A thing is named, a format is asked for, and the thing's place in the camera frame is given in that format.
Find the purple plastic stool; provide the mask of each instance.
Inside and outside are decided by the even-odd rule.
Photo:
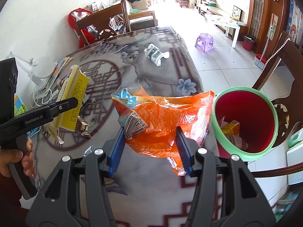
[[[215,47],[212,35],[209,35],[208,33],[200,33],[199,37],[196,40],[195,47],[197,46],[203,49],[204,53],[207,53],[209,49],[213,50]]]

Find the white coffee table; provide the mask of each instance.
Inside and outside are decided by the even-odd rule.
[[[232,48],[236,47],[240,27],[235,20],[233,20],[231,18],[226,18],[221,15],[208,14],[208,13],[205,13],[204,16],[205,16],[205,22],[207,22],[207,23],[211,23],[213,25],[225,26],[226,27],[226,33],[225,33],[226,37],[228,36],[229,28],[236,29],[236,31],[234,33],[234,40],[231,45]]]

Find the blue gripper pad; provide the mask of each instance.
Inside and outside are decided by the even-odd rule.
[[[186,171],[186,173],[188,173],[189,175],[192,174],[192,155],[190,154],[190,151],[188,150],[187,146],[186,146],[186,137],[184,136],[184,133],[182,131],[182,129],[178,126],[177,127],[177,134],[176,134],[176,144],[177,144],[177,148],[182,160],[182,164],[184,167],[184,170]]]
[[[115,139],[105,142],[103,149],[107,155],[108,173],[112,177],[118,170],[121,156],[125,147],[124,129],[121,127],[115,137]]]

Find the orange snack bag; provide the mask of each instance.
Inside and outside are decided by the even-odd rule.
[[[149,96],[141,85],[120,87],[112,99],[124,127],[126,143],[137,153],[167,158],[176,174],[185,175],[175,144],[177,126],[198,145],[203,142],[215,94]]]

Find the green bin rim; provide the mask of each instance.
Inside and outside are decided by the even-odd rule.
[[[260,96],[261,98],[263,98],[267,104],[269,105],[270,109],[272,110],[272,113],[274,115],[274,120],[275,120],[275,130],[274,130],[274,135],[272,137],[271,142],[269,143],[269,145],[267,146],[266,149],[264,149],[263,151],[259,152],[259,153],[248,153],[245,152],[239,148],[237,148],[236,146],[234,146],[227,138],[226,136],[222,133],[221,128],[217,122],[217,118],[216,118],[216,103],[217,100],[225,95],[226,93],[232,92],[232,91],[237,91],[237,90],[243,90],[243,91],[249,91],[252,92],[258,96]],[[276,109],[274,107],[274,105],[272,104],[272,102],[267,98],[266,95],[264,95],[263,93],[261,93],[260,91],[256,90],[256,89],[252,89],[252,88],[248,88],[248,87],[232,87],[232,88],[228,88],[222,92],[220,92],[216,97],[215,100],[213,102],[212,105],[212,125],[214,128],[214,132],[215,132],[215,136],[217,141],[221,144],[221,146],[229,153],[229,154],[237,154],[240,156],[240,158],[243,161],[254,161],[257,160],[259,158],[261,158],[262,156],[266,155],[270,149],[272,148],[272,146],[275,143],[275,140],[277,139],[278,136],[278,128],[279,128],[279,123],[278,123],[278,115],[276,112]]]

